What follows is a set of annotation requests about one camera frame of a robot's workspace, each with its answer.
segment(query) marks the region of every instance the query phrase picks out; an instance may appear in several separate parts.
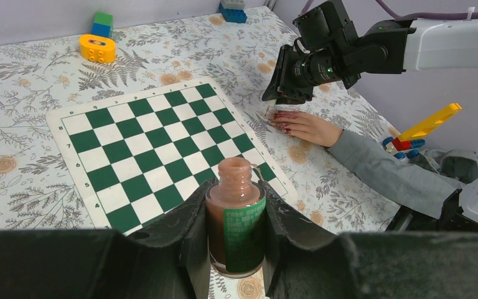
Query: brown liquid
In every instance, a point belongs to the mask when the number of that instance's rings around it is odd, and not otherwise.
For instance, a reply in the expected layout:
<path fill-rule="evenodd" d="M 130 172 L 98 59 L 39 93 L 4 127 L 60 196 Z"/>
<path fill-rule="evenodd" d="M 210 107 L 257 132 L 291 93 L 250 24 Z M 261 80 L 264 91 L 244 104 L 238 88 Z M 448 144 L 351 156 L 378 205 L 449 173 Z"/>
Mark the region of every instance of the brown liquid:
<path fill-rule="evenodd" d="M 207 229 L 212 265 L 222 275 L 241 278 L 255 273 L 260 267 L 244 273 L 226 271 L 224 242 L 224 209 L 242 208 L 256 204 L 260 190 L 252 184 L 252 168 L 245 158 L 228 158 L 218 165 L 219 185 L 214 186 L 206 197 Z"/>

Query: green label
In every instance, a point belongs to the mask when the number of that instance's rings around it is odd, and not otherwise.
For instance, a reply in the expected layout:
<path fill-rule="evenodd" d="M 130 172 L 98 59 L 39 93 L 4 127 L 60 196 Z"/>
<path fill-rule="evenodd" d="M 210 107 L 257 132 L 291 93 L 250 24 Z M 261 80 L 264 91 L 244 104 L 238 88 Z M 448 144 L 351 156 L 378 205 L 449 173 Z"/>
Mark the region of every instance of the green label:
<path fill-rule="evenodd" d="M 265 257 L 266 200 L 240 209 L 224 210 L 226 270 L 242 273 L 252 270 Z"/>

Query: human hand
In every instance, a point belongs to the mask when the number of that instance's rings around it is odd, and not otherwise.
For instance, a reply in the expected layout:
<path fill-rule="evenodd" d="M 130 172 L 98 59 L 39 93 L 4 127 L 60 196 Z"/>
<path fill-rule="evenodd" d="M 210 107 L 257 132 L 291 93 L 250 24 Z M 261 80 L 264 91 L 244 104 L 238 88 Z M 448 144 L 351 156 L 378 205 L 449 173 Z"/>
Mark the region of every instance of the human hand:
<path fill-rule="evenodd" d="M 278 110 L 269 120 L 274 128 L 287 135 L 326 147 L 333 146 L 343 132 L 323 118 L 299 111 Z"/>

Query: person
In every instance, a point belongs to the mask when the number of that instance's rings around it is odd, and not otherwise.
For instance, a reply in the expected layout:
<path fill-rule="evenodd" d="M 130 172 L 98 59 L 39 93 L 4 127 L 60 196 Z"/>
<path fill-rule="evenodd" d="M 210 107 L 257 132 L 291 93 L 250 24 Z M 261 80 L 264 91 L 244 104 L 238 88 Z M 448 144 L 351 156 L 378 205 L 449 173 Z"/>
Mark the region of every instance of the person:
<path fill-rule="evenodd" d="M 382 196 L 439 219 L 444 201 L 463 183 L 404 163 L 376 141 L 336 127 L 305 112 L 277 110 L 269 115 L 279 131 L 314 143 L 353 171 Z"/>

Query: gray block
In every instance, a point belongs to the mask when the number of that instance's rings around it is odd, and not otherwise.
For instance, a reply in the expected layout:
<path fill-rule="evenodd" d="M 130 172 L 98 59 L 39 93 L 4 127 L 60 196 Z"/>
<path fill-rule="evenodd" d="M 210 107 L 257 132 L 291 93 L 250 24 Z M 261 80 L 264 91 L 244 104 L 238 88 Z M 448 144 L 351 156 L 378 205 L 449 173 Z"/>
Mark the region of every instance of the gray block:
<path fill-rule="evenodd" d="M 225 9 L 237 9 L 237 10 L 244 10 L 245 9 L 245 2 L 243 0 L 221 0 L 221 4 Z"/>

